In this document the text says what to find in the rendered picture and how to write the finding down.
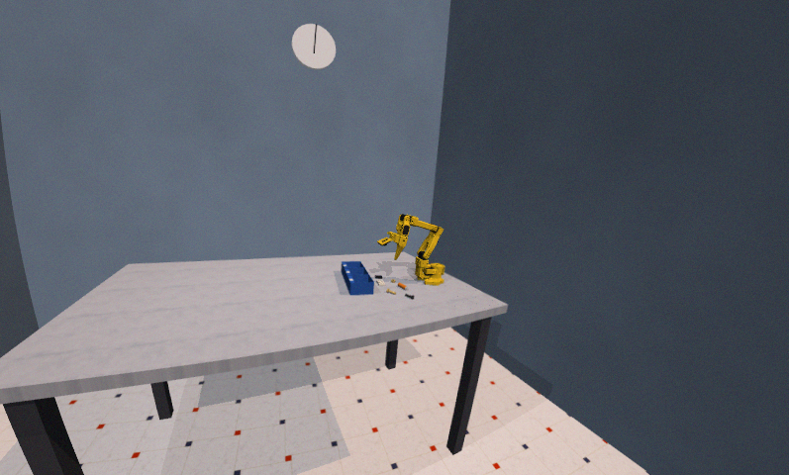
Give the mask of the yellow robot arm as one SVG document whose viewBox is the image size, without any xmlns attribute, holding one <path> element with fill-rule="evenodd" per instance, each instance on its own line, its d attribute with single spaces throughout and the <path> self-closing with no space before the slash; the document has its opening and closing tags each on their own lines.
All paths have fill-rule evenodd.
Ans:
<svg viewBox="0 0 789 475">
<path fill-rule="evenodd" d="M 435 246 L 437 245 L 437 242 L 441 234 L 443 233 L 444 229 L 442 229 L 441 227 L 434 226 L 433 224 L 428 224 L 425 222 L 418 221 L 417 217 L 401 214 L 399 216 L 398 224 L 396 227 L 398 234 L 402 236 L 408 236 L 410 226 L 430 230 L 429 235 L 426 237 L 426 239 L 423 241 L 422 245 L 420 246 L 419 250 L 417 251 L 418 256 L 416 257 L 416 262 L 415 262 L 416 263 L 415 274 L 418 276 L 417 279 L 425 280 L 426 285 L 429 284 L 429 285 L 438 286 L 444 283 L 444 280 L 442 279 L 442 273 L 444 267 L 438 263 L 429 264 L 428 261 L 428 258 L 431 255 L 432 251 L 434 250 Z"/>
</svg>

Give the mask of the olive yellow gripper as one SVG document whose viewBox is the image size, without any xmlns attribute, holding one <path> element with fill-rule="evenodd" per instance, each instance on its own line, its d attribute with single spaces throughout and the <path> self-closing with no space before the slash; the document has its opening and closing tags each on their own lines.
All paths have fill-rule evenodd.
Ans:
<svg viewBox="0 0 789 475">
<path fill-rule="evenodd" d="M 399 235 L 398 233 L 397 234 L 396 233 L 392 233 L 392 232 L 388 232 L 387 234 L 390 235 L 390 238 L 385 237 L 385 238 L 379 240 L 378 243 L 380 245 L 387 245 L 387 243 L 391 242 L 392 240 L 394 242 L 396 242 L 397 243 L 397 249 L 396 249 L 396 253 L 395 253 L 395 257 L 394 257 L 394 259 L 396 260 L 399 257 L 400 253 L 402 252 L 403 248 L 406 246 L 408 237 Z"/>
</svg>

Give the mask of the blue rack of bins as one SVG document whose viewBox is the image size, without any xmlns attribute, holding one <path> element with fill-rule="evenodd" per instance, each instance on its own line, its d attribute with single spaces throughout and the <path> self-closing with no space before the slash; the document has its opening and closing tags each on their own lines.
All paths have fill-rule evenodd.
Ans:
<svg viewBox="0 0 789 475">
<path fill-rule="evenodd" d="M 350 295 L 372 295 L 374 281 L 361 261 L 342 261 L 345 269 L 346 287 Z"/>
</svg>

